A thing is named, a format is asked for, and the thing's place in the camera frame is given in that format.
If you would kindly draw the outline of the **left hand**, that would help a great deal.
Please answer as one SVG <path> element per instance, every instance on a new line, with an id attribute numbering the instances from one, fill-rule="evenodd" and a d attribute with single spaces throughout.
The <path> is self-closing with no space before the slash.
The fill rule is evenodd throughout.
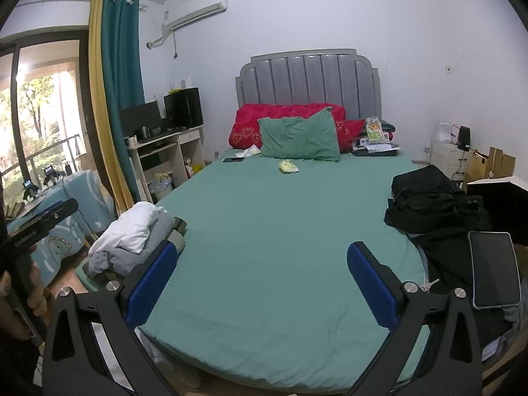
<path id="1" fill-rule="evenodd" d="M 35 313 L 29 298 L 41 284 L 40 269 L 31 256 L 31 248 L 17 249 L 7 241 L 1 244 L 1 294 L 14 317 L 22 324 L 36 346 L 47 336 L 47 324 Z"/>

